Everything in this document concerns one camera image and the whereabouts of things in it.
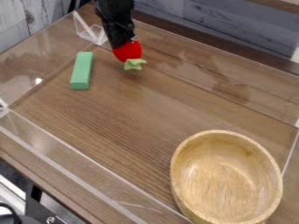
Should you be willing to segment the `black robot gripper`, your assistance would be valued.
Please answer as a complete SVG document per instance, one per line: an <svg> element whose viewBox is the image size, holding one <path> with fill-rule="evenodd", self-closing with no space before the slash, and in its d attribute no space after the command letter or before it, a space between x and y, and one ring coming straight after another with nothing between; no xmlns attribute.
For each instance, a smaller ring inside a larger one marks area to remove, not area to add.
<svg viewBox="0 0 299 224"><path fill-rule="evenodd" d="M119 48L127 41L134 41L136 38L132 21L135 2L134 0L95 0L95 7L108 42L112 48Z"/></svg>

